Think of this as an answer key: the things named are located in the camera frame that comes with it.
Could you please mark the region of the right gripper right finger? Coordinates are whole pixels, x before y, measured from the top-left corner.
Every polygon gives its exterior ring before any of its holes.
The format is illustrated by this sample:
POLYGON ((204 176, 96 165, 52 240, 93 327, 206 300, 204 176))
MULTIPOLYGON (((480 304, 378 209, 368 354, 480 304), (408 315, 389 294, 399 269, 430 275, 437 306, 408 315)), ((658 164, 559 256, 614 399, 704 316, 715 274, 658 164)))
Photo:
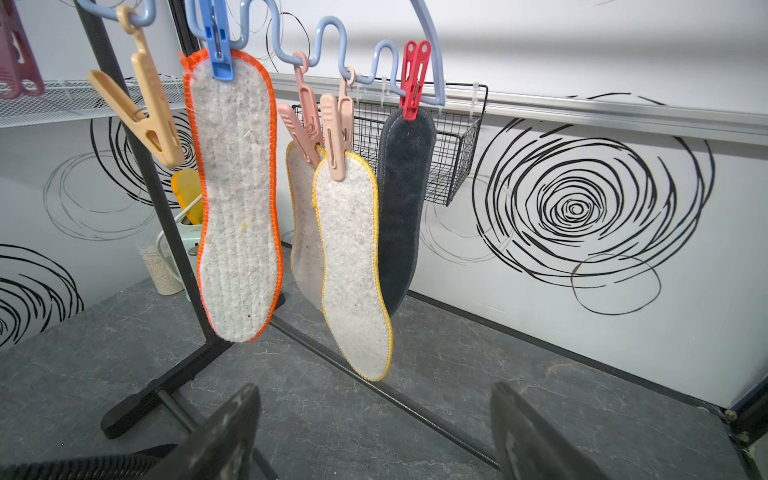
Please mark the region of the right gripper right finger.
POLYGON ((607 475, 509 384, 493 385, 491 429, 505 479, 605 479, 607 475))

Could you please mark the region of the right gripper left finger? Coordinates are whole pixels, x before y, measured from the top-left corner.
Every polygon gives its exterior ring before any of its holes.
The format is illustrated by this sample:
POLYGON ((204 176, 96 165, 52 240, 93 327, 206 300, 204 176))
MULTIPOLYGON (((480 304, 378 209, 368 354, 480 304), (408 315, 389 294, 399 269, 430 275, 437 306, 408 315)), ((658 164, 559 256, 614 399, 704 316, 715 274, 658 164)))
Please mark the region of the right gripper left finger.
POLYGON ((248 479, 261 411, 258 387, 247 384, 150 469, 145 479, 248 479))

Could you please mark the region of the clear plastic cup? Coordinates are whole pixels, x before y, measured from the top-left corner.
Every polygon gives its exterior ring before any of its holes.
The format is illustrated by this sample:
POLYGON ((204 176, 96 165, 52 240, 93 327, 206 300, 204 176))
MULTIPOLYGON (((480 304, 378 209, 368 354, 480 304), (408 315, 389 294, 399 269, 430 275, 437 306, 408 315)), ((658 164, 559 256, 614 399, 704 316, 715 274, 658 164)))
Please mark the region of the clear plastic cup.
POLYGON ((175 295, 183 290, 182 284, 168 270, 160 250, 153 241, 141 238, 137 243, 137 249, 160 295, 175 295))

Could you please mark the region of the mint green toaster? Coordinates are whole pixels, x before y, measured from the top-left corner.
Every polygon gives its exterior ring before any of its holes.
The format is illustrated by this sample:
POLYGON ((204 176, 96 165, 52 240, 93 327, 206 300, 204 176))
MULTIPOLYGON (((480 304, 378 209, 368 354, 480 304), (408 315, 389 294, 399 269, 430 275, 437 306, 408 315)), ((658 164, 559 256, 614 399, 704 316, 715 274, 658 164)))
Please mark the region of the mint green toaster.
MULTIPOLYGON (((201 234, 202 234, 202 226, 187 224, 184 222, 177 223, 176 226, 180 235, 180 239, 182 241, 182 245, 186 252, 190 267, 193 273, 197 274, 197 267, 196 267, 197 253, 198 253, 199 243, 200 243, 201 234)), ((170 246, 166 240, 166 236, 163 231, 160 231, 160 233, 158 234, 155 244, 157 248, 160 250, 168 270, 180 283, 182 283, 182 279, 179 274, 177 263, 175 261, 175 258, 173 257, 173 254, 171 253, 170 246)))

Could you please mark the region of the yellow insole in toaster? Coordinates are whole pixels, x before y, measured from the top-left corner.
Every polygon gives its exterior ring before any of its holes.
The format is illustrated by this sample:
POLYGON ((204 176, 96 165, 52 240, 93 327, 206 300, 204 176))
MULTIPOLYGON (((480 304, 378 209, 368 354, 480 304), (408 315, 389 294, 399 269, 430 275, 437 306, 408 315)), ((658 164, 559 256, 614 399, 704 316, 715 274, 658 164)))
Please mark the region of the yellow insole in toaster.
MULTIPOLYGON (((195 169, 182 169, 174 173, 171 177, 171 189, 179 207, 182 210, 187 209, 202 194, 198 172, 195 169)), ((192 225, 200 225, 203 221, 203 204, 196 203, 187 211, 186 218, 192 225)))

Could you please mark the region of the grey insole on red clip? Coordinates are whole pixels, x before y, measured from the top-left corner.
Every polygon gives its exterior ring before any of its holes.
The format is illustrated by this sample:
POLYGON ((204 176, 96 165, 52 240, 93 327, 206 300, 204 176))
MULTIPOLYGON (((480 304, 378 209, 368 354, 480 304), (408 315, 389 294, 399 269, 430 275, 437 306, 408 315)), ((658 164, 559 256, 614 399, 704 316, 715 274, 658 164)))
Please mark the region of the grey insole on red clip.
POLYGON ((420 108, 415 119, 402 108, 381 130, 377 182, 379 193, 378 267, 386 309, 393 315, 414 276, 419 228, 436 143, 430 112, 420 108))

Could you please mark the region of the white orange-edged insole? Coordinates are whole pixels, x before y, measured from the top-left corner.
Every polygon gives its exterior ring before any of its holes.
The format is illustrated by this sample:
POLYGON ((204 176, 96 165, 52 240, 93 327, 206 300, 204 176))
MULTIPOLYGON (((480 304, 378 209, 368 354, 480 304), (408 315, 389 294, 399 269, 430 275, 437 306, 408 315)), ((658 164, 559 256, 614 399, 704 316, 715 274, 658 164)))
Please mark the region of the white orange-edged insole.
POLYGON ((202 188, 198 288, 214 332, 247 343, 268 326, 283 280, 274 89, 245 52, 233 52, 230 81, 214 77, 206 50, 181 64, 202 188))

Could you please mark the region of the beige pink clothespin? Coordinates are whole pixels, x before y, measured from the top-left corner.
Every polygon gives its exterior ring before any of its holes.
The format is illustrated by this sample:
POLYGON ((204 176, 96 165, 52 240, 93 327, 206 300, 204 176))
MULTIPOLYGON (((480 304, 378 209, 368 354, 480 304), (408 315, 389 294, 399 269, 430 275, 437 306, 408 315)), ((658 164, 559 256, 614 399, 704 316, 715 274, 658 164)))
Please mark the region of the beige pink clothespin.
POLYGON ((354 84, 356 72, 352 68, 347 71, 350 77, 340 79, 338 95, 323 94, 320 98, 325 160, 336 182, 345 180, 346 153, 353 148, 354 101, 347 94, 347 87, 354 84))

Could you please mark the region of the red clothespin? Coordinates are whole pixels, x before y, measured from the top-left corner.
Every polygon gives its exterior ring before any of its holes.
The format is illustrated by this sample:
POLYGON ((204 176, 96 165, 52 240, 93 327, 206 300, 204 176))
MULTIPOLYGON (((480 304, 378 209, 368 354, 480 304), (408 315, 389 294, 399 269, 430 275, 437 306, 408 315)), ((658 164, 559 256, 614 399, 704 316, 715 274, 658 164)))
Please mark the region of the red clothespin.
POLYGON ((405 94, 401 97, 400 107, 406 121, 418 117, 430 57, 431 44, 428 40, 419 43, 409 41, 405 46, 400 81, 400 88, 405 94))

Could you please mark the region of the purple clothespin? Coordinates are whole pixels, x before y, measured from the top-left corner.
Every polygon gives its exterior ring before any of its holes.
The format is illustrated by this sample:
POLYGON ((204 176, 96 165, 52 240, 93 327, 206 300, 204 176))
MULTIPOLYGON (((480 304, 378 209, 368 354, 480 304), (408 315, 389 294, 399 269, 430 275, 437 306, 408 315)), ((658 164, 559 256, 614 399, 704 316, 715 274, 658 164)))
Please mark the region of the purple clothespin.
POLYGON ((1 2, 1 98, 40 97, 45 92, 20 15, 11 0, 1 2))

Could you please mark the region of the blue clothespin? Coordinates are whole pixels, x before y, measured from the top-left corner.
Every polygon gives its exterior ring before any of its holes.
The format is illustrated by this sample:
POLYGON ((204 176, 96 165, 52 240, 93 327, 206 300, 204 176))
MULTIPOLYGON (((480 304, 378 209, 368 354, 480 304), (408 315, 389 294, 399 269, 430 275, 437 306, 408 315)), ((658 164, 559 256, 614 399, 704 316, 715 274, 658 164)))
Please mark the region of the blue clothespin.
POLYGON ((220 81, 232 81, 234 69, 230 48, 227 2, 225 0, 200 0, 199 6, 212 75, 220 81))

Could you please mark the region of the white mesh wall shelf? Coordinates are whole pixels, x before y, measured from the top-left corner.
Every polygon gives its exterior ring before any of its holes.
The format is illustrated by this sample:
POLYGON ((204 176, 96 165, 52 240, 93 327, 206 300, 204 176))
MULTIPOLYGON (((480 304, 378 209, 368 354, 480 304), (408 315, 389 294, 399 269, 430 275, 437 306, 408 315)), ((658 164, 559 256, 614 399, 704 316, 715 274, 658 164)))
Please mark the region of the white mesh wall shelf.
MULTIPOLYGON (((161 85, 171 110, 184 107, 184 87, 180 78, 161 75, 161 85)), ((125 79, 131 101, 148 114, 135 78, 125 79)), ((1 98, 1 129, 88 120, 114 116, 114 111, 86 80, 45 81, 40 97, 1 98)))

